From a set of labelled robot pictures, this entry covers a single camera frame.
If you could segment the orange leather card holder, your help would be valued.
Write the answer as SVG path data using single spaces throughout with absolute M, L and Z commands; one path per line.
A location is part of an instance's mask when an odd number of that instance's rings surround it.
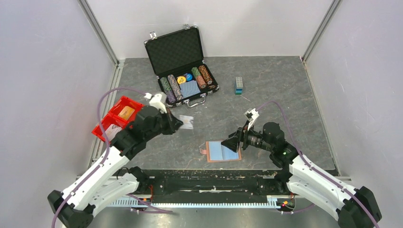
M 207 141 L 205 149 L 200 148 L 200 153 L 207 156 L 207 162 L 231 162 L 240 161 L 241 152 L 233 152 L 221 145 L 221 141 Z

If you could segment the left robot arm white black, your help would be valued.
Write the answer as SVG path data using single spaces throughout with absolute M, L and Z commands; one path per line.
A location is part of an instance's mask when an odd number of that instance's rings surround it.
M 138 167 L 107 186 L 104 183 L 144 150 L 151 139 L 160 134 L 172 135 L 182 125 L 168 108 L 142 107 L 80 178 L 64 190 L 54 190 L 48 195 L 54 212 L 52 222 L 59 219 L 67 228 L 86 228 L 100 211 L 118 198 L 135 191 L 145 193 L 149 180 Z

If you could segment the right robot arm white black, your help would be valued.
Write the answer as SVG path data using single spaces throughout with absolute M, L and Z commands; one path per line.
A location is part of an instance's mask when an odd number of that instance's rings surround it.
M 275 176 L 277 192 L 297 194 L 332 216 L 341 228 L 377 228 L 382 214 L 373 192 L 356 188 L 315 165 L 285 140 L 279 124 L 268 122 L 261 132 L 247 125 L 221 142 L 235 152 L 253 146 L 270 152 L 270 159 L 281 168 Z

